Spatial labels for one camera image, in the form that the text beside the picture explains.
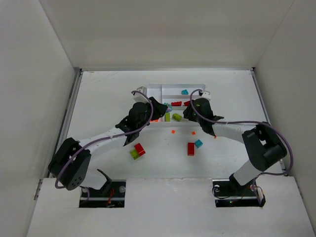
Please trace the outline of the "colorful monster lego figure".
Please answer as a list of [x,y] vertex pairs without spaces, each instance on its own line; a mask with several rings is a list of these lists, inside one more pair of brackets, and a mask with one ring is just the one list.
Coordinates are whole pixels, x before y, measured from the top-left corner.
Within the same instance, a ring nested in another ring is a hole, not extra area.
[[171,112],[173,110],[172,106],[169,103],[164,103],[167,106],[167,112]]

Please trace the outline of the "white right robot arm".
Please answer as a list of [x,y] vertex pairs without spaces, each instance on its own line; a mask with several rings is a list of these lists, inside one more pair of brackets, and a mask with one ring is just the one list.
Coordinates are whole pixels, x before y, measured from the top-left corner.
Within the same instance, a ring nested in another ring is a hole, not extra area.
[[231,185],[237,188],[248,185],[287,155],[284,143],[268,123],[221,121],[223,117],[214,115],[205,98],[190,100],[183,115],[185,119],[198,123],[206,134],[244,144],[248,160],[229,177]]

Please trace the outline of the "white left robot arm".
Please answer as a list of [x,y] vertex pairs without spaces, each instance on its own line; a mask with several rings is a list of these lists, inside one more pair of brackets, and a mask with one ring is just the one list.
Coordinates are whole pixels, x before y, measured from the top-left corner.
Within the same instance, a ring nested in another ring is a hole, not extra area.
[[92,158],[134,142],[140,131],[152,120],[163,117],[167,109],[150,97],[146,103],[134,103],[128,115],[107,132],[80,141],[72,137],[64,140],[48,165],[48,171],[56,177],[56,188],[104,190],[109,177],[101,169],[89,168]]

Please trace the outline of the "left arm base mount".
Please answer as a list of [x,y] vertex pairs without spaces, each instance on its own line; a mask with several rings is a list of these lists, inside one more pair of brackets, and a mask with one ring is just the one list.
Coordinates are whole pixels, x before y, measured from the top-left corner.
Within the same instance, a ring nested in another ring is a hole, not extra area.
[[79,208],[124,208],[126,180],[112,180],[101,169],[97,171],[105,182],[99,190],[81,187]]

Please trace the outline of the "cyan small lego brick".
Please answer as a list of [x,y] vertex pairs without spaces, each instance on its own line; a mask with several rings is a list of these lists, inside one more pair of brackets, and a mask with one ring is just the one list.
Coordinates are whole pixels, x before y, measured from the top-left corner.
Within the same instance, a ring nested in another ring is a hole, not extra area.
[[188,95],[189,93],[188,93],[188,91],[185,89],[185,90],[182,90],[182,91],[181,91],[181,94],[182,94],[182,95]]

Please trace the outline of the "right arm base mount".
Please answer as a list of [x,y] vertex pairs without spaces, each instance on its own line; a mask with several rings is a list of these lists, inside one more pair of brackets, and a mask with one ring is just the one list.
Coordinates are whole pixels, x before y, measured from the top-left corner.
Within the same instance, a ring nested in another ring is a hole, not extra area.
[[257,177],[240,185],[231,175],[229,179],[213,179],[212,194],[217,208],[226,207],[259,207],[266,204],[263,189],[257,186]]

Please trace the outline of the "green curved lego brick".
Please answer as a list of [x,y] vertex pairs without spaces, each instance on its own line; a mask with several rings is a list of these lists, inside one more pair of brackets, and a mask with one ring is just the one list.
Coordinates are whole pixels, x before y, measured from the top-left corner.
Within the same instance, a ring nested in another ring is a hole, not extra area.
[[182,120],[182,116],[179,115],[179,114],[177,114],[177,113],[174,113],[174,114],[172,115],[172,118],[173,118],[175,121],[178,121],[178,122],[180,122],[180,121]]

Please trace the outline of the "red 2x4 lego brick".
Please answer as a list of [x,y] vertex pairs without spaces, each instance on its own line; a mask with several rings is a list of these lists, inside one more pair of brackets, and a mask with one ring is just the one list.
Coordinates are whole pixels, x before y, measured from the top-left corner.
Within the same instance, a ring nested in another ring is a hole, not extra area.
[[182,102],[181,101],[178,101],[178,102],[171,102],[171,106],[175,106],[175,107],[178,107],[178,106],[182,106]]

